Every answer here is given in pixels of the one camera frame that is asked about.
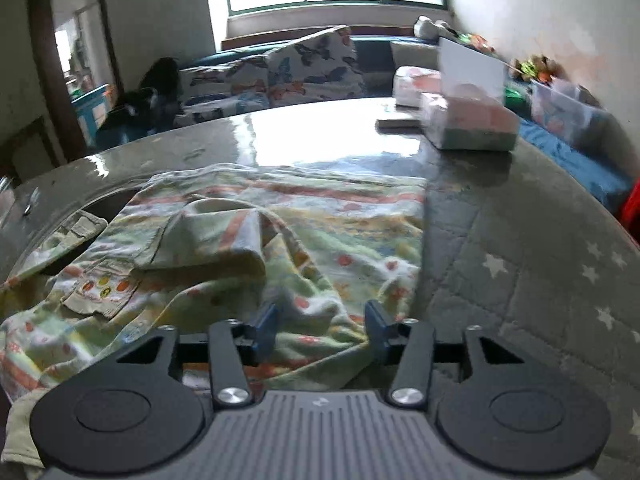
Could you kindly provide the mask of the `clear plastic storage box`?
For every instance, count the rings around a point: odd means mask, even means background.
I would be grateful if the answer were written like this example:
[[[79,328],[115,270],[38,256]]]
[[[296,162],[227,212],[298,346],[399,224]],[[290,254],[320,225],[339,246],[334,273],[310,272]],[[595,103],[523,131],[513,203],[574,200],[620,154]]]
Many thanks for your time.
[[[530,110],[534,122],[575,150],[594,151],[608,125],[608,112],[565,93],[532,83]]]

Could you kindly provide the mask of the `white plush toy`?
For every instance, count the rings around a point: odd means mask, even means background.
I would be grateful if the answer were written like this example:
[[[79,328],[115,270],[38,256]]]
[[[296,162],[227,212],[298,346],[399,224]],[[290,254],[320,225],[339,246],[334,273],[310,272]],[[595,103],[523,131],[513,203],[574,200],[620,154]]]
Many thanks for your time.
[[[420,15],[413,25],[413,35],[425,41],[437,41],[439,38],[456,40],[458,33],[445,21],[433,21]]]

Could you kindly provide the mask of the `black marker pen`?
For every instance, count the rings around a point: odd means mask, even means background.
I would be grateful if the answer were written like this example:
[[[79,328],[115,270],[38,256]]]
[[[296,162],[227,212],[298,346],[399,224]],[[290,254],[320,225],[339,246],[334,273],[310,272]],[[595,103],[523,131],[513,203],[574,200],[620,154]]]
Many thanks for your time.
[[[22,213],[23,217],[28,217],[32,213],[32,211],[34,210],[35,206],[38,203],[39,197],[40,197],[40,188],[34,188],[32,192],[29,194],[27,202],[23,209],[23,213]]]

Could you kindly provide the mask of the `grey sofa cushion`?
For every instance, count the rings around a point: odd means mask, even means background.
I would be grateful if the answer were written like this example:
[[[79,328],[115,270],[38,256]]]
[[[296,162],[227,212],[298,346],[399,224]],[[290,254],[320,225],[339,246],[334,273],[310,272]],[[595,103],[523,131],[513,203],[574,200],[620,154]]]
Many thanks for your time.
[[[439,48],[432,44],[417,44],[408,41],[392,41],[390,43],[393,60],[396,68],[413,66],[438,69]]]

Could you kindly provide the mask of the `black bag on sofa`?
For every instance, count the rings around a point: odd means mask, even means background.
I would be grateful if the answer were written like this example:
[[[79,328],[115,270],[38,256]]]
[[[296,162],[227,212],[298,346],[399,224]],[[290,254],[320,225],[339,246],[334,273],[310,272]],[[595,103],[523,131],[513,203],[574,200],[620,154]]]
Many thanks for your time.
[[[136,90],[127,91],[117,98],[98,133],[149,133],[167,129],[178,113],[179,89],[177,61],[159,58],[145,73]]]

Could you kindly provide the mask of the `colourful patterned garment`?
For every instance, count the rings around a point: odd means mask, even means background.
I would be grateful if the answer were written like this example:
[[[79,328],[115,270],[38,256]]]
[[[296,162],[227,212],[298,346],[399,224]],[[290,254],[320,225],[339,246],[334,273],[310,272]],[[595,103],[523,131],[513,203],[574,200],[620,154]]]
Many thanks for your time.
[[[347,385],[364,306],[405,318],[422,263],[420,177],[215,165],[152,177],[112,220],[73,214],[1,286],[1,383],[52,387],[171,325],[203,333],[285,304],[257,385]]]

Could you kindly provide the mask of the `butterfly print cushion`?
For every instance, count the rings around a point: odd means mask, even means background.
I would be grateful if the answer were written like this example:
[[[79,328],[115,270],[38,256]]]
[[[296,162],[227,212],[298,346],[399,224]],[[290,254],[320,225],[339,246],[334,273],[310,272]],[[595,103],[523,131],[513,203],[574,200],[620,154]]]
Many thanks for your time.
[[[271,107],[362,98],[367,85],[348,26],[288,42],[265,54]]]

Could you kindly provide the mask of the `tissue pack near white card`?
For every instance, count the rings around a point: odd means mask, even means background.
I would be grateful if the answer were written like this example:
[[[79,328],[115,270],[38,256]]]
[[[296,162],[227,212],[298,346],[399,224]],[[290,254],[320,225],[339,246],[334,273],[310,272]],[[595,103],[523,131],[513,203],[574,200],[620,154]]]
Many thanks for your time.
[[[472,84],[458,90],[453,96],[421,94],[419,119],[427,140],[441,151],[512,151],[520,118]]]

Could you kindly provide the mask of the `pink tissue pack behind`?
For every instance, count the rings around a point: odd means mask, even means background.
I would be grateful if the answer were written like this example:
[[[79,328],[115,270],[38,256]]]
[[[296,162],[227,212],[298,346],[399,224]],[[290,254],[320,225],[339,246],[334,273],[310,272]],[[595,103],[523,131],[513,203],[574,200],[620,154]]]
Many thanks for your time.
[[[423,93],[439,93],[441,88],[439,70],[400,66],[394,75],[393,98],[398,106],[419,108]]]

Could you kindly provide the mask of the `blue white cabinet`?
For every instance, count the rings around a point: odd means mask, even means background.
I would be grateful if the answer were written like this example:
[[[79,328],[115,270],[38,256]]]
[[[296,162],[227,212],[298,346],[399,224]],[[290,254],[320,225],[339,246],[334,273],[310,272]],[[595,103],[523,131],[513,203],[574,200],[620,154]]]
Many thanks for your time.
[[[114,92],[110,84],[101,84],[72,99],[78,125],[88,146],[96,145],[96,133],[112,109]]]

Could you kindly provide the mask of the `butterfly print folded blanket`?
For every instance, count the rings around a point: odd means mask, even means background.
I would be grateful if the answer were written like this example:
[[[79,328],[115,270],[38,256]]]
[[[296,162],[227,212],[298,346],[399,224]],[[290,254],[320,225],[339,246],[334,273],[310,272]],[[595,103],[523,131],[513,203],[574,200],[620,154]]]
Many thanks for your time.
[[[268,65],[262,55],[179,72],[175,127],[268,110]]]

